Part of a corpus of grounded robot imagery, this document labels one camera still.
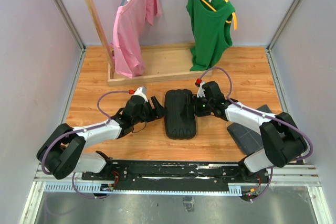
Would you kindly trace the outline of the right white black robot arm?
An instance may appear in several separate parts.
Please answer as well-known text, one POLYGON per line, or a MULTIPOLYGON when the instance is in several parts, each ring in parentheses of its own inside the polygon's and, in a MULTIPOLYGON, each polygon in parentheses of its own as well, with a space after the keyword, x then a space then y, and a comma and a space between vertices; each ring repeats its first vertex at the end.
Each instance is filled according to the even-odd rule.
POLYGON ((188 94, 184 99, 183 115, 213 115, 227 122, 240 124, 260 135, 263 148, 247 155, 238 163, 238 177, 250 182, 257 172, 266 168, 282 168, 300 159, 308 150, 308 139, 292 117, 265 113, 252 109, 224 95, 215 81, 198 83, 197 94, 188 94))

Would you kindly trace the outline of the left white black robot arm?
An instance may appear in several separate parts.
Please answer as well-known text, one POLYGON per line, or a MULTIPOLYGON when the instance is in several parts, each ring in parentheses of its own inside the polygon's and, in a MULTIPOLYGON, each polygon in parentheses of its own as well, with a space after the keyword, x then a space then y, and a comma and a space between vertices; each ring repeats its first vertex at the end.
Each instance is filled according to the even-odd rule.
POLYGON ((64 179, 71 173, 93 173, 105 180, 113 174, 113 162, 103 152, 84 153, 83 150, 106 140, 116 140, 134 131, 138 123, 149 123, 167 115, 167 109, 156 97, 132 95, 115 115, 103 122, 84 127, 63 123, 37 152, 37 159, 46 175, 64 179))

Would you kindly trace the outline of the black plastic tool case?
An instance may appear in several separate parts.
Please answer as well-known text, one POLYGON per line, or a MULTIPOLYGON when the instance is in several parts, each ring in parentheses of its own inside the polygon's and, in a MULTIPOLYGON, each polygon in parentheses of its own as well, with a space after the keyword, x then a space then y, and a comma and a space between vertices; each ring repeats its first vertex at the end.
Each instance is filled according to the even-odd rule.
POLYGON ((196 122, 184 123, 180 117, 182 100, 192 95, 191 90, 169 90, 164 99, 167 115, 164 118, 166 136, 173 140, 189 140, 196 135, 196 122))

